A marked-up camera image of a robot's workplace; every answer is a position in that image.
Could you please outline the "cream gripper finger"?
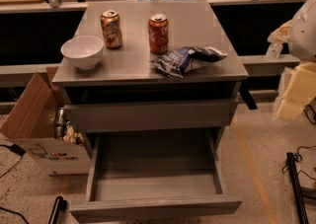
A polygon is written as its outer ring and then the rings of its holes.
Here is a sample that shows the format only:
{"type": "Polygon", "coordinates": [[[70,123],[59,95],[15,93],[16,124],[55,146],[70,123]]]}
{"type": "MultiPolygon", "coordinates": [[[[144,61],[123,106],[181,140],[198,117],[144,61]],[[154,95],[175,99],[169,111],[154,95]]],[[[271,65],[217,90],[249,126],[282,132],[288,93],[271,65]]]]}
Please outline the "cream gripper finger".
{"type": "Polygon", "coordinates": [[[266,56],[271,59],[278,59],[283,49],[282,43],[271,43],[266,52],[266,56]]]}

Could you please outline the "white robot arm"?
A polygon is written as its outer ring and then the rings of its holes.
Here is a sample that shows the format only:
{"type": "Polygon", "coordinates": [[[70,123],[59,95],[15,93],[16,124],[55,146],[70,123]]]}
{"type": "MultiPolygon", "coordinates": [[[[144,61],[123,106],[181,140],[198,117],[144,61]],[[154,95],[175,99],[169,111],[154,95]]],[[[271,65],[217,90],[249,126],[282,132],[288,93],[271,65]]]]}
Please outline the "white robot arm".
{"type": "Polygon", "coordinates": [[[286,43],[289,53],[302,61],[316,61],[316,0],[306,0],[303,6],[268,36],[266,56],[279,58],[286,43]]]}

